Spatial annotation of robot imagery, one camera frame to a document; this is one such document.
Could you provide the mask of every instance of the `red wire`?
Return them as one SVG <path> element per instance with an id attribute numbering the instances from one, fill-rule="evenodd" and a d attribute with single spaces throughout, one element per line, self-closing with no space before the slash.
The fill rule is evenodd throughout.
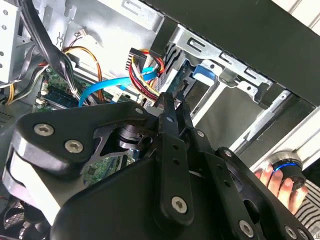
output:
<path id="1" fill-rule="evenodd" d="M 42 63 L 38 64 L 39 67 L 43 67 L 43 66 L 45 66 L 45 65 L 47 65 L 46 62 L 42 62 Z"/>
<path id="2" fill-rule="evenodd" d="M 145 88 L 142 86 L 142 84 L 137 81 L 132 73 L 132 67 L 130 66 L 129 67 L 129 76 L 130 76 L 130 79 L 131 79 L 131 82 L 132 84 L 134 85 L 134 87 L 138 90 L 140 90 L 141 92 L 143 92 L 143 94 L 145 94 L 148 98 L 156 101 L 157 100 L 157 97 L 154 96 L 153 94 L 149 93 L 148 91 L 145 90 Z"/>

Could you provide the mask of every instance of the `silver metal frame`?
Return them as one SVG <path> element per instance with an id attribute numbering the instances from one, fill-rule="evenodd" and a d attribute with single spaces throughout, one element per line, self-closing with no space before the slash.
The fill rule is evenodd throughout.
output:
<path id="1" fill-rule="evenodd" d="M 296 153 L 302 161 L 303 170 L 320 158 L 320 108 L 316 108 L 273 148 L 262 156 L 252 167 L 252 171 L 265 168 L 269 157 L 278 152 Z"/>
<path id="2" fill-rule="evenodd" d="M 4 83 L 12 80 L 19 20 L 20 9 L 0 0 L 0 76 Z"/>

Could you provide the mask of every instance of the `human hand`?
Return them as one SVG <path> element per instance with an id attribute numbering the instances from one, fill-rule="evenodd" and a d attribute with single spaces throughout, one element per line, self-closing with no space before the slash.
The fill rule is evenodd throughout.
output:
<path id="1" fill-rule="evenodd" d="M 268 165 L 265 170 L 255 172 L 255 176 L 260 179 L 292 214 L 296 214 L 308 193 L 307 187 L 303 186 L 292 192 L 293 181 L 287 178 L 281 185 L 284 176 L 282 171 L 278 170 L 275 173 L 273 171 L 273 167 Z"/>

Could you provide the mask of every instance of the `mounting hole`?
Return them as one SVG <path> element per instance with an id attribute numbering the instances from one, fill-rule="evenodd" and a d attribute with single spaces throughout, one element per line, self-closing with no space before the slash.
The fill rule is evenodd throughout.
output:
<path id="1" fill-rule="evenodd" d="M 243 201 L 244 206 L 249 213 L 249 216 L 254 224 L 257 224 L 260 221 L 260 212 L 257 206 L 250 200 L 246 199 Z"/>
<path id="2" fill-rule="evenodd" d="M 175 158 L 173 159 L 173 162 L 174 162 L 175 165 L 180 165 L 179 160 L 177 160 L 177 159 L 175 159 Z"/>
<path id="3" fill-rule="evenodd" d="M 166 119 L 167 119 L 169 122 L 171 122 L 171 123 L 174 122 L 174 120 L 173 120 L 171 117 L 169 117 L 169 116 L 167 116 Z"/>
<path id="4" fill-rule="evenodd" d="M 224 184 L 228 187 L 228 188 L 231 188 L 231 185 L 228 181 L 224 180 Z"/>

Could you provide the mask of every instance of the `yellow wire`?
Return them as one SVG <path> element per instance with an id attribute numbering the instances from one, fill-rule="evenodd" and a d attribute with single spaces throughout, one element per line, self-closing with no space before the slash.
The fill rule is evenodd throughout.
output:
<path id="1" fill-rule="evenodd" d="M 5 104 L 8 105 L 14 99 L 14 96 L 15 96 L 15 87 L 13 84 L 11 84 L 9 97 Z"/>
<path id="2" fill-rule="evenodd" d="M 131 58 L 131 64 L 132 64 L 132 67 L 136 67 L 136 66 L 135 66 L 135 62 L 134 62 L 134 57 Z M 154 89 L 143 79 L 143 77 L 141 76 L 140 73 L 138 73 L 138 76 L 137 76 L 137 77 L 139 78 L 140 82 L 141 82 L 149 91 L 151 91 L 153 94 L 155 94 L 155 95 L 157 95 L 157 96 L 160 95 L 159 92 L 157 92 L 156 90 L 154 90 Z"/>
<path id="3" fill-rule="evenodd" d="M 88 53 L 88 54 L 92 57 L 93 61 L 94 61 L 95 64 L 96 64 L 97 70 L 98 70 L 98 81 L 99 81 L 99 82 L 102 82 L 102 71 L 101 71 L 100 64 L 99 64 L 96 56 L 95 56 L 89 49 L 87 49 L 87 48 L 85 48 L 85 47 L 83 47 L 83 46 L 72 46 L 69 50 L 64 51 L 64 53 L 65 53 L 65 54 L 68 54 L 68 53 L 70 53 L 72 50 L 76 50 L 76 49 L 85 51 L 86 53 Z M 100 96 L 99 99 L 100 99 L 101 101 L 103 101 L 104 96 L 103 96 L 102 90 L 99 90 L 99 91 L 98 91 L 98 95 Z"/>

